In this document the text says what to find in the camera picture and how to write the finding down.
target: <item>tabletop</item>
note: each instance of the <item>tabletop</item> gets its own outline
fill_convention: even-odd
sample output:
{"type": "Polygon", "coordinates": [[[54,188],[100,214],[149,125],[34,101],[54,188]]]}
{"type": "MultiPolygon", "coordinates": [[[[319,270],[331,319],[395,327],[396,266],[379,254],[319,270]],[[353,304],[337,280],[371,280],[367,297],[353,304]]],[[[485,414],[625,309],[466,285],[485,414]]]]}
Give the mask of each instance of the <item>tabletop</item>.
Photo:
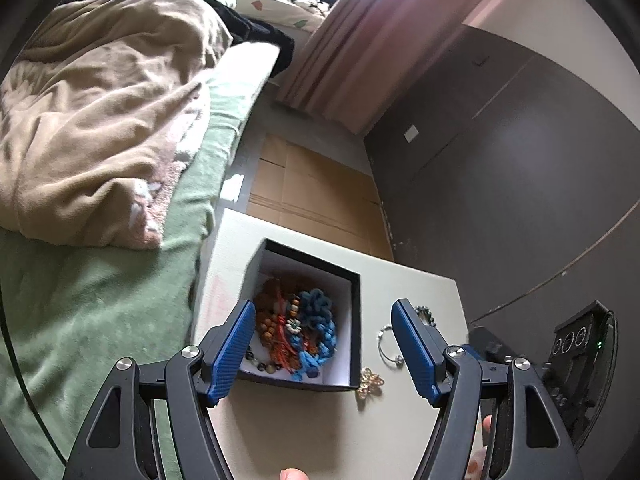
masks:
{"type": "MultiPolygon", "coordinates": [[[[264,238],[360,274],[362,365],[379,374],[382,395],[364,406],[354,392],[310,392],[238,380],[210,418],[237,480],[275,480],[281,469],[302,469],[310,480],[411,479],[437,410],[418,396],[406,367],[384,362],[376,334],[390,322],[392,304],[407,298],[430,308],[450,344],[466,342],[456,283],[227,209],[220,222],[194,320],[193,343],[224,322],[238,301],[244,270],[264,238]]],[[[391,332],[387,354],[398,354],[391,332]]],[[[474,448],[480,446],[476,431],[474,448]]]]}

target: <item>beige blanket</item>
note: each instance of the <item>beige blanket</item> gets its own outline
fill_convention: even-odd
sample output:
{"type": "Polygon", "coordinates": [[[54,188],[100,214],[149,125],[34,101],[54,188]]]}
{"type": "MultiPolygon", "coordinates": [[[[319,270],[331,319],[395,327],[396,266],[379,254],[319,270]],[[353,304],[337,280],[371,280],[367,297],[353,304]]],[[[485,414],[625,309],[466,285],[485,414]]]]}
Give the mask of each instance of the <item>beige blanket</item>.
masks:
{"type": "Polygon", "coordinates": [[[199,76],[230,44],[201,0],[53,10],[0,87],[0,226],[53,244],[158,247],[187,164],[176,147],[208,95],[199,76]]]}

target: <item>silver pivot bolt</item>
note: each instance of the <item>silver pivot bolt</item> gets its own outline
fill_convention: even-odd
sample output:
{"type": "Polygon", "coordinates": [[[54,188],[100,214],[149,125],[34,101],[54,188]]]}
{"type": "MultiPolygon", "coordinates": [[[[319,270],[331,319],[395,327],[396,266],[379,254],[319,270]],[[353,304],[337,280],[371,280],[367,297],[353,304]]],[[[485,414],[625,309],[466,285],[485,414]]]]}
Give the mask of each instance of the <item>silver pivot bolt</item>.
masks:
{"type": "Polygon", "coordinates": [[[198,355],[199,352],[200,352],[200,349],[196,345],[189,345],[189,346],[185,346],[180,352],[180,354],[182,354],[182,357],[186,357],[187,359],[189,359],[192,357],[196,357],[196,355],[198,355]]]}
{"type": "Polygon", "coordinates": [[[465,349],[460,347],[460,346],[450,346],[449,348],[447,348],[447,355],[449,357],[462,357],[465,354],[465,349]]]}
{"type": "Polygon", "coordinates": [[[118,370],[129,370],[132,364],[133,364],[133,361],[131,360],[131,358],[123,357],[116,363],[116,368],[118,370]]]}
{"type": "Polygon", "coordinates": [[[524,357],[516,357],[513,360],[513,364],[518,370],[529,370],[529,368],[531,368],[531,363],[524,357]]]}

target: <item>white wall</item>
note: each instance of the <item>white wall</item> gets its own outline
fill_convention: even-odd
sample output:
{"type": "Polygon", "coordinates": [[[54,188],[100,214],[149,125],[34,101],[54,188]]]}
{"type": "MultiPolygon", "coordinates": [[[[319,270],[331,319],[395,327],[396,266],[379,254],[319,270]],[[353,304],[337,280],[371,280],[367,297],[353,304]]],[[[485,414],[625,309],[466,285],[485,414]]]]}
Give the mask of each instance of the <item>white wall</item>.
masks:
{"type": "Polygon", "coordinates": [[[640,74],[609,27],[584,0],[484,0],[465,23],[564,66],[640,129],[640,74]]]}

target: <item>open jewelry box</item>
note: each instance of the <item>open jewelry box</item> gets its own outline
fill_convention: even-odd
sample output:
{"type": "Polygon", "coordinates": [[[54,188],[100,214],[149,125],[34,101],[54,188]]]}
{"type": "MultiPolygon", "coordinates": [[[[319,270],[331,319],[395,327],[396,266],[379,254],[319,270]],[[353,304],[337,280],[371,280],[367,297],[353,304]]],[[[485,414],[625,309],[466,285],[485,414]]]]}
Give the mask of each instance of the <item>open jewelry box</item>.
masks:
{"type": "MultiPolygon", "coordinates": [[[[240,298],[253,301],[267,280],[291,276],[299,276],[313,283],[332,300],[337,336],[334,355],[319,368],[319,374],[315,378],[304,375],[301,381],[295,381],[284,368],[275,372],[271,369],[271,373],[268,373],[266,370],[258,370],[246,358],[242,360],[238,377],[316,392],[356,390],[360,386],[361,368],[360,275],[311,254],[265,239],[247,265],[240,298]]],[[[269,351],[260,341],[258,331],[252,336],[250,348],[258,361],[270,358],[269,351]]]]}

